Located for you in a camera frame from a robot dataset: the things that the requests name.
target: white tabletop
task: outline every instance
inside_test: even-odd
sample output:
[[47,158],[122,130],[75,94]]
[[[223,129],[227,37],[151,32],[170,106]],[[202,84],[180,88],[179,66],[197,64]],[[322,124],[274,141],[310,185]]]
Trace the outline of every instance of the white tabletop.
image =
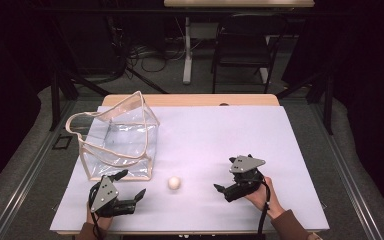
[[[152,107],[161,122],[153,177],[116,182],[119,199],[146,188],[133,215],[114,218],[118,234],[255,233],[260,212],[246,199],[228,203],[213,184],[230,186],[229,157],[252,154],[267,163],[259,170],[273,179],[286,209],[313,231],[329,228],[288,117],[280,106]],[[171,176],[181,187],[170,190]],[[91,186],[77,160],[50,227],[61,234],[79,232]],[[268,218],[264,231],[273,231]]]
[[313,0],[164,0],[166,7],[313,7]]

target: table leg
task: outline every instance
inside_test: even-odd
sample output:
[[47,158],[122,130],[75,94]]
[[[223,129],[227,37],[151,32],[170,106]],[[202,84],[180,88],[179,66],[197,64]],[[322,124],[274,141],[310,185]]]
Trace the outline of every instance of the table leg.
[[183,84],[191,83],[191,72],[192,72],[192,52],[191,52],[191,29],[190,29],[189,17],[186,17],[185,23],[185,69],[183,71]]

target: white table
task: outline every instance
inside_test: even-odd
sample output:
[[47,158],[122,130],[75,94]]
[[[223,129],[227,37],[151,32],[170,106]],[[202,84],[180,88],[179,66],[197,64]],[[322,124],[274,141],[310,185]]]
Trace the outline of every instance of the white table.
[[[181,95],[162,96],[166,100],[182,98]],[[197,105],[205,96],[197,96]],[[247,104],[235,99],[236,95],[212,96],[220,103]],[[240,96],[261,101],[267,95]],[[147,191],[133,215],[114,218],[111,233],[256,233],[260,212],[245,199],[228,203],[213,186],[214,183],[230,186],[233,175],[228,171],[231,165],[228,158],[249,153],[266,160],[260,171],[273,178],[279,200],[285,208],[293,209],[304,228],[311,231],[329,228],[283,107],[157,107],[150,99],[147,103],[161,122],[153,178],[115,183],[120,200],[132,199],[143,188]],[[168,178],[174,175],[182,179],[181,188],[176,191],[167,187]],[[80,231],[86,217],[85,203],[94,183],[87,180],[78,159],[50,227],[52,231],[60,234]],[[273,227],[267,220],[264,232],[271,231]]]
[[[216,7],[216,8],[229,8],[229,7],[240,7],[240,8],[258,8],[258,7],[269,7],[269,8],[306,8],[313,7],[313,0],[164,0],[166,7],[176,8],[205,8],[205,7]],[[209,31],[210,35],[214,24],[211,24],[210,30],[208,26],[202,26],[205,31]],[[191,52],[191,22],[189,17],[186,17],[185,23],[185,68],[183,71],[183,84],[191,83],[191,71],[192,71],[192,52]],[[267,79],[267,70],[260,69],[260,74],[264,79]]]

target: gray carpet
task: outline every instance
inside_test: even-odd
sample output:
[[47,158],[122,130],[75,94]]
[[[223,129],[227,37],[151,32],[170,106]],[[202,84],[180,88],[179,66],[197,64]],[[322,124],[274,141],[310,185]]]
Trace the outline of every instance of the gray carpet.
[[[293,41],[285,41],[278,55],[269,88],[271,93],[280,92],[285,86],[280,78],[288,61],[291,46],[293,46]],[[165,68],[156,73],[144,71],[140,64],[136,65],[135,69],[170,93],[210,93],[211,50],[205,48],[204,45],[202,48],[198,47],[193,56],[192,83],[190,85],[182,84],[183,61],[181,60],[168,61]],[[152,62],[152,59],[145,60],[143,65],[145,69],[156,66],[150,61]],[[141,90],[143,93],[157,93],[139,79],[135,77],[130,79],[127,75],[100,86],[114,93],[132,93],[136,90]],[[63,104],[68,103],[66,105],[69,106],[66,108],[67,115],[94,111],[102,101],[102,97],[89,89],[80,85],[77,87],[81,93],[77,102],[71,103],[61,99]],[[294,93],[282,100],[281,104],[290,118],[319,198],[327,206],[325,213],[331,229],[320,235],[324,239],[384,239],[384,199],[358,161],[346,118],[346,109],[337,101],[334,102],[332,119],[334,136],[330,137],[326,135],[320,125],[318,106],[308,105],[303,100],[302,97],[306,91],[306,89],[302,89]],[[51,149],[56,140],[55,135],[58,136],[61,133],[65,136],[67,133],[61,126],[57,129],[58,134],[48,131],[51,125],[49,89],[45,89],[39,96],[42,100],[42,110],[36,124],[0,176],[0,217],[3,212],[6,213],[2,216],[5,221],[0,221],[0,223],[5,223],[4,226],[0,225],[0,239],[69,239],[69,237],[62,237],[49,231],[49,227],[55,214],[53,208],[64,194],[77,158],[77,141],[73,139],[67,150]],[[340,156],[332,149],[332,142],[340,149]],[[37,158],[43,160],[41,164],[36,164]],[[361,215],[356,211],[358,204],[353,200],[352,192],[350,193],[344,185],[341,169],[337,164],[338,158],[343,158],[346,162],[352,173],[352,179],[382,237],[371,238],[370,233],[368,234],[370,231],[362,224],[364,219],[362,220]],[[32,171],[32,168],[37,169],[37,175],[31,179],[32,184],[21,190],[17,189],[20,187],[20,182],[29,182],[25,178],[25,174]],[[8,203],[14,202],[11,201],[11,198],[14,193],[18,192],[28,194],[25,198],[19,198],[16,204],[8,205]],[[9,211],[9,213],[5,211],[7,206],[12,209],[13,205],[19,208],[14,208],[15,210]],[[146,237],[146,239],[157,239],[157,237]],[[270,234],[268,239],[277,239],[277,235]]]

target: sleeve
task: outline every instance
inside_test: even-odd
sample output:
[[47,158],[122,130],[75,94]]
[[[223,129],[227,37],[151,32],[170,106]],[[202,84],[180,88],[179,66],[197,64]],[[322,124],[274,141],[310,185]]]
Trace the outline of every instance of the sleeve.
[[295,218],[292,210],[288,210],[272,220],[272,225],[282,240],[307,240],[311,233],[307,232]]
[[[91,223],[83,223],[82,230],[80,231],[80,234],[77,235],[76,240],[96,240],[95,234],[93,233],[93,224]],[[105,239],[107,236],[107,231],[103,230],[102,228],[99,228],[102,237]]]

